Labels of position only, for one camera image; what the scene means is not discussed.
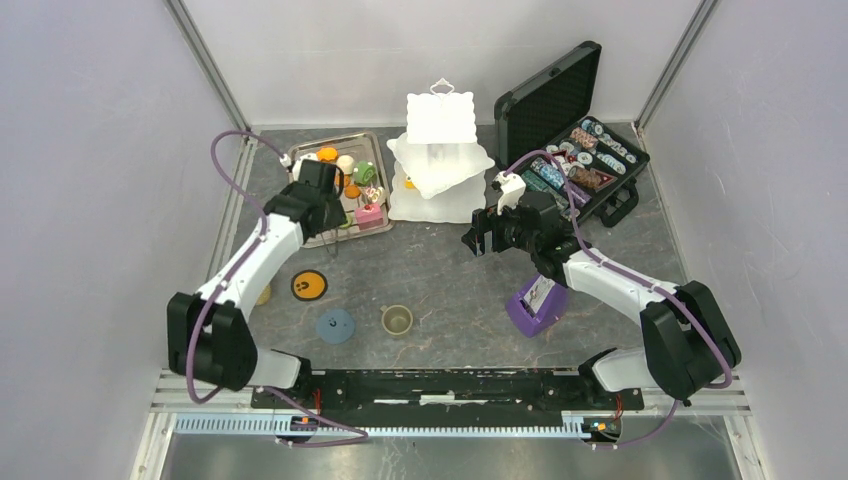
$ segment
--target black case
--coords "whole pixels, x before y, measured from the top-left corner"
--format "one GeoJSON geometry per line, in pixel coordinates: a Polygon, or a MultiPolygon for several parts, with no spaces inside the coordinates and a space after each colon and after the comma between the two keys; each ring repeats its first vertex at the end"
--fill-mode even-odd
{"type": "MultiPolygon", "coordinates": [[[[498,131],[496,161],[501,169],[512,165],[531,150],[544,150],[551,144],[559,145],[585,119],[603,125],[597,119],[586,116],[592,105],[600,59],[601,46],[595,42],[583,42],[495,102],[498,131]]],[[[598,142],[596,150],[612,155],[624,164],[626,171],[624,175],[614,174],[618,178],[598,192],[583,188],[592,198],[579,209],[577,221],[582,223],[594,214],[600,217],[605,226],[612,227],[639,203],[635,177],[648,164],[650,156],[612,130],[605,127],[604,131],[627,148],[636,157],[636,163],[628,163],[610,147],[598,142]]],[[[530,168],[530,163],[525,162],[516,173],[523,174],[530,168]]],[[[600,161],[595,160],[591,167],[608,174],[613,173],[600,164],[600,161]]]]}

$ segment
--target orange ball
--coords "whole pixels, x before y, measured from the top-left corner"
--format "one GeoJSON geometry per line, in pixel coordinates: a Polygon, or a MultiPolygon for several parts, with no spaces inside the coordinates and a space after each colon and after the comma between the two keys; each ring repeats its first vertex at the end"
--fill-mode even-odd
{"type": "Polygon", "coordinates": [[[318,160],[322,162],[335,162],[339,158],[339,152],[333,147],[324,147],[318,150],[318,160]]]}
{"type": "Polygon", "coordinates": [[[362,192],[359,191],[359,187],[357,187],[356,185],[348,185],[347,187],[345,187],[345,197],[347,198],[357,198],[361,194],[362,192]]]}

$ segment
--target purple box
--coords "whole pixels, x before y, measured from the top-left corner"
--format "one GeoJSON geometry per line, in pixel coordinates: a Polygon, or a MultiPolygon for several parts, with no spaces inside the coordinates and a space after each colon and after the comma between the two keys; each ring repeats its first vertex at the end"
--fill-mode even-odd
{"type": "Polygon", "coordinates": [[[526,337],[534,337],[556,323],[565,313],[567,305],[568,289],[537,274],[507,300],[505,307],[506,313],[518,330],[526,337]],[[538,295],[528,295],[533,289],[538,295]]]}

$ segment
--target poker chip case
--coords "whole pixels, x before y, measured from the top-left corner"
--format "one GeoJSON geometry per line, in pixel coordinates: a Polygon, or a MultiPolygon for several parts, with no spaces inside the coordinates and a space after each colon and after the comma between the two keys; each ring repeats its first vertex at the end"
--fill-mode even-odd
{"type": "MultiPolygon", "coordinates": [[[[498,155],[495,161],[500,168],[506,168],[522,155],[537,149],[557,151],[557,155],[566,159],[570,153],[574,153],[575,157],[580,151],[591,154],[592,161],[589,164],[580,162],[579,166],[585,168],[580,173],[594,172],[604,182],[603,186],[596,189],[577,185],[588,195],[588,202],[583,205],[575,201],[578,203],[577,220],[582,223],[595,215],[605,226],[613,227],[639,203],[636,175],[648,164],[650,156],[607,129],[594,117],[587,116],[600,58],[601,45],[591,41],[583,42],[502,95],[495,102],[498,135],[498,155]],[[593,148],[586,148],[571,138],[572,132],[583,127],[591,130],[589,135],[597,139],[593,148]],[[560,149],[561,145],[575,148],[575,151],[564,153],[560,149]],[[621,165],[616,161],[623,164],[623,174],[620,173],[621,165]]],[[[591,140],[582,133],[575,135],[584,142],[587,138],[591,140]]],[[[588,160],[586,155],[580,158],[582,161],[588,160]]],[[[539,167],[543,167],[540,162],[530,160],[518,168],[516,173],[524,178],[528,189],[553,193],[560,212],[564,216],[570,215],[570,205],[561,183],[562,176],[557,174],[557,178],[551,179],[550,175],[540,174],[539,167]]]]}

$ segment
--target yellow round sticker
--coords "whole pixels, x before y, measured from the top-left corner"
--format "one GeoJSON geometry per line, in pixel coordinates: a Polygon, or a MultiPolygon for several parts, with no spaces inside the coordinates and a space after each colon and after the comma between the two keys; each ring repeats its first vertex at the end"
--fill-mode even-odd
{"type": "Polygon", "coordinates": [[[292,277],[292,295],[294,298],[311,302],[327,293],[327,278],[315,270],[304,270],[292,277]]]}

